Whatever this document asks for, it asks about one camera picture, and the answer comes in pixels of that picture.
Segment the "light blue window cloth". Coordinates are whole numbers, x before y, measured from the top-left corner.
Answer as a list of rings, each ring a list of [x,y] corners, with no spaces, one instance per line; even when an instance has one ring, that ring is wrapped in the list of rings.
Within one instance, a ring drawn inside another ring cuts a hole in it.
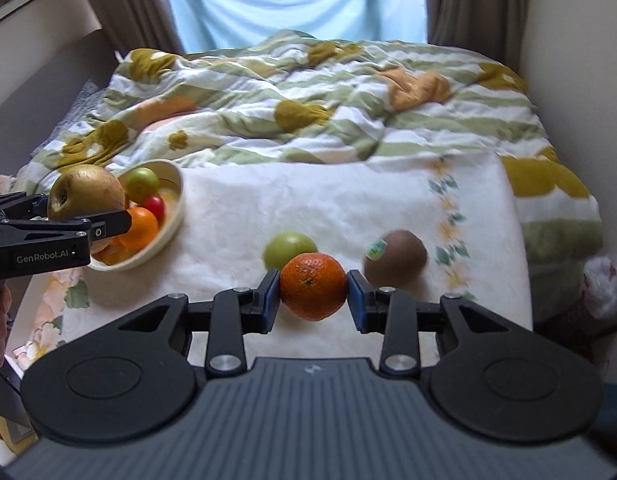
[[[170,0],[188,52],[258,44],[281,29],[319,39],[427,40],[425,0]]]

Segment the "white floral tablecloth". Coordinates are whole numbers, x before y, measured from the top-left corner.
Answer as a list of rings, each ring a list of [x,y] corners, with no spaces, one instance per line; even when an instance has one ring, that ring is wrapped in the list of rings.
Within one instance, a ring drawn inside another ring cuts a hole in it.
[[[182,225],[138,268],[34,278],[10,335],[13,363],[28,364],[170,292],[201,301],[255,286],[266,244],[284,231],[309,236],[355,270],[375,240],[408,230],[429,257],[412,296],[460,292],[521,326],[533,322],[521,226],[495,154],[191,168],[184,183]]]

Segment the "yellow brown pear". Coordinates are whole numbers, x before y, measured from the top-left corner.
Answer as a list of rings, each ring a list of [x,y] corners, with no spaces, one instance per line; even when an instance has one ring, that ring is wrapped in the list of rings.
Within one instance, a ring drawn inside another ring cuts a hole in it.
[[[47,217],[51,221],[125,209],[122,183],[110,171],[96,165],[78,165],[66,170],[48,194]]]

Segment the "white plastic bag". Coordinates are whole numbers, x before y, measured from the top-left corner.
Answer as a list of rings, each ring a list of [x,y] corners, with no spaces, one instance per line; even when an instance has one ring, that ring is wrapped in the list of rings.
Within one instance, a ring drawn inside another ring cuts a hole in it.
[[[596,256],[585,262],[584,304],[596,320],[617,319],[617,256]]]

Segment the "grey bed headboard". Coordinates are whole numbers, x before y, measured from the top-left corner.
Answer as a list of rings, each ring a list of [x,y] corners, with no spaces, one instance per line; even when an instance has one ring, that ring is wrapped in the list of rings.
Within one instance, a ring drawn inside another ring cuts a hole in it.
[[[0,176],[15,174],[33,148],[66,116],[84,83],[107,87],[118,66],[115,49],[97,29],[62,48],[0,106]]]

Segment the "green apple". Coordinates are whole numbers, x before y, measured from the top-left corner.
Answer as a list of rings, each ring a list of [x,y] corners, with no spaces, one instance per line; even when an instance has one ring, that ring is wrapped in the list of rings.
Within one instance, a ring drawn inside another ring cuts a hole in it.
[[[263,252],[267,270],[281,271],[286,264],[305,252],[318,252],[314,240],[295,231],[281,232],[269,240]]]
[[[142,204],[159,191],[160,180],[156,173],[147,167],[138,167],[128,174],[124,188],[128,198]]]

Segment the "brown kiwi with sticker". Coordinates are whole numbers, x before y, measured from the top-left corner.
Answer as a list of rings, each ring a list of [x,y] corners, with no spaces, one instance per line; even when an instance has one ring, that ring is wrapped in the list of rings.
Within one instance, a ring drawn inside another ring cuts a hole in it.
[[[363,275],[375,287],[403,288],[427,265],[427,248],[408,230],[394,230],[372,242],[363,257]]]

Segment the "small orange mandarin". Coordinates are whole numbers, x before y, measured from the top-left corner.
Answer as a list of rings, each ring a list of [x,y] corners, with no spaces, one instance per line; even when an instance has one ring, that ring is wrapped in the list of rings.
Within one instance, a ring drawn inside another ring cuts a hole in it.
[[[298,318],[319,322],[346,301],[347,275],[339,261],[321,252],[291,259],[280,273],[280,299]]]

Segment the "brown right curtain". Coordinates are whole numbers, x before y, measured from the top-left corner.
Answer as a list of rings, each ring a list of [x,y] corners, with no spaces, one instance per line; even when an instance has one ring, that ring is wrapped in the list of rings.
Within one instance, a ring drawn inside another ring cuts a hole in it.
[[[427,41],[520,66],[529,0],[427,0]]]

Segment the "green apple in bowl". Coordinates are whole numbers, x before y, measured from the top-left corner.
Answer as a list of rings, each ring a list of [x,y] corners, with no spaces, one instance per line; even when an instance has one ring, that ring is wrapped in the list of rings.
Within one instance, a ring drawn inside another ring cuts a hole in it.
[[[124,188],[128,198],[142,204],[159,191],[160,180],[156,173],[147,167],[138,167],[128,174]]]

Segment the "red cherry tomato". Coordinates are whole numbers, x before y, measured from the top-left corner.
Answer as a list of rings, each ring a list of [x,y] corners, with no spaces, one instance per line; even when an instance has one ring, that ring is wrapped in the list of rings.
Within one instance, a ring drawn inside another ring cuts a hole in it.
[[[159,224],[162,224],[165,218],[165,203],[164,200],[159,194],[154,194],[152,196],[147,197],[142,203],[141,206],[147,209],[148,211],[156,217],[156,221]]]

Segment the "grey patterned pillow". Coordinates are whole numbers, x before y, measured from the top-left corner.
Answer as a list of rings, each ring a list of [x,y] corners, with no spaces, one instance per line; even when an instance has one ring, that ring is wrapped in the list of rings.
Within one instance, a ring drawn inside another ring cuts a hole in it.
[[[38,152],[46,148],[63,130],[79,122],[86,113],[97,108],[103,100],[104,93],[106,93],[106,89],[99,88],[92,80],[86,81],[64,117],[52,129],[48,138],[31,152],[31,157],[36,156]]]

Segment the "green striped floral blanket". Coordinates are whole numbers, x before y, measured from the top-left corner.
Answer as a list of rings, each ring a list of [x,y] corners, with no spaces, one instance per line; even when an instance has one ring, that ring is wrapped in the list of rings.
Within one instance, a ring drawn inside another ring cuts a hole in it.
[[[149,159],[185,167],[344,164],[492,151],[517,200],[533,266],[584,260],[603,244],[596,199],[555,148],[511,68],[460,48],[325,41],[281,30],[253,47],[122,59],[102,100],[17,174],[28,193],[79,164]]]

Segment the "large orange in bowl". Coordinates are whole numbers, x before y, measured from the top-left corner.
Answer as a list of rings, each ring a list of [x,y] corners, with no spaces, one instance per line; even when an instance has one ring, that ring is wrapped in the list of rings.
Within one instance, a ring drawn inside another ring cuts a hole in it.
[[[146,248],[160,232],[156,217],[144,207],[132,207],[127,211],[132,216],[130,230],[123,235],[112,237],[106,248],[95,253],[95,259],[107,266],[114,266],[132,258]]]

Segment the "brown curtain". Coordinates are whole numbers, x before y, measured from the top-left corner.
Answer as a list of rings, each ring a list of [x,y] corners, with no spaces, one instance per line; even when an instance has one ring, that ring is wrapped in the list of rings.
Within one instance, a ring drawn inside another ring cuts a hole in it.
[[[427,41],[520,66],[529,0],[427,0]]]
[[[139,48],[184,52],[168,0],[88,0],[92,11],[122,55]]]

